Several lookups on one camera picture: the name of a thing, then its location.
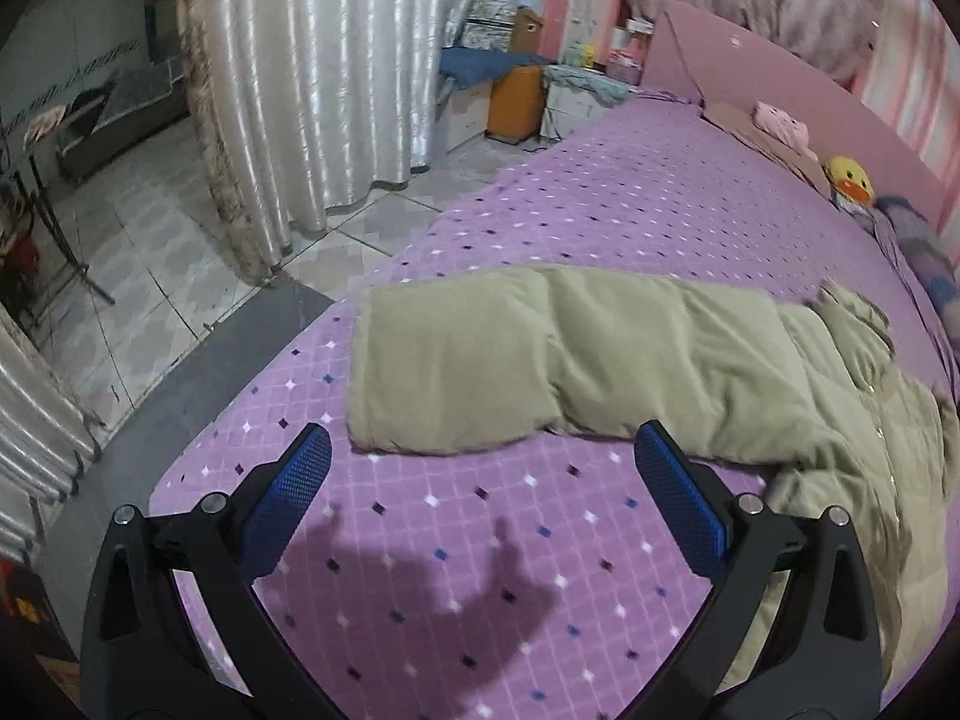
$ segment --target pink headboard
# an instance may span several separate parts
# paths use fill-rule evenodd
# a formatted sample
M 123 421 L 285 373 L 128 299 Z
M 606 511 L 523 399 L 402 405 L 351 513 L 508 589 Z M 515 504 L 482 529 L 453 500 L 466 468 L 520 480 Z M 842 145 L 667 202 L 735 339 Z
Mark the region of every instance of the pink headboard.
M 805 122 L 821 161 L 853 157 L 877 194 L 901 194 L 930 223 L 946 190 L 920 157 L 857 98 L 805 61 L 706 10 L 667 1 L 643 85 L 752 110 L 757 100 Z

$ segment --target red object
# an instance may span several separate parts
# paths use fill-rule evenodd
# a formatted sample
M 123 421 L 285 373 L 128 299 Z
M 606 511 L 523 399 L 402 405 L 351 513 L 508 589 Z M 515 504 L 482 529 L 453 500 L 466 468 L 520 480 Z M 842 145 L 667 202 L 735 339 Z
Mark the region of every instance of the red object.
M 37 263 L 40 261 L 40 252 L 37 251 L 37 245 L 30 234 L 25 234 L 19 241 L 13 244 L 7 260 L 21 274 L 25 276 L 37 275 Z

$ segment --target white drawer unit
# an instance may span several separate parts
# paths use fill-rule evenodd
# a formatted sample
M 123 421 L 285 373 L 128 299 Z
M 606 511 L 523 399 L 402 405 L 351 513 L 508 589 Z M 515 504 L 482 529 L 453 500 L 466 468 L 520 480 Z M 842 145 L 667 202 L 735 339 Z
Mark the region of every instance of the white drawer unit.
M 586 89 L 551 83 L 541 123 L 541 137 L 565 138 L 591 119 L 603 115 L 606 108 Z
M 487 131 L 491 87 L 491 81 L 485 81 L 450 95 L 439 122 L 440 132 L 445 131 L 446 151 Z

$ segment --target cardboard box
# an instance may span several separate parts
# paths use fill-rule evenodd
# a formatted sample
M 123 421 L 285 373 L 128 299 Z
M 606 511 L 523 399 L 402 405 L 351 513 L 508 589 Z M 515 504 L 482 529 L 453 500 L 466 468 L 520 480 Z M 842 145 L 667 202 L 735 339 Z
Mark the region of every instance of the cardboard box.
M 539 36 L 544 31 L 544 18 L 528 7 L 517 9 L 514 29 L 510 34 L 510 51 L 515 53 L 537 53 Z

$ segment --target yellow duck plush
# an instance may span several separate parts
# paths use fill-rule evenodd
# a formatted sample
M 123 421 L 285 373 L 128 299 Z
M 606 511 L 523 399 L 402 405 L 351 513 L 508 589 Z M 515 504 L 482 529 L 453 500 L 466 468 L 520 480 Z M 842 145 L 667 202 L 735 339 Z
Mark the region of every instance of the yellow duck plush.
M 859 205 L 874 204 L 877 197 L 874 187 L 867 177 L 866 170 L 863 170 L 856 160 L 844 156 L 830 157 L 824 163 L 824 172 L 833 189 L 839 194 L 843 194 Z

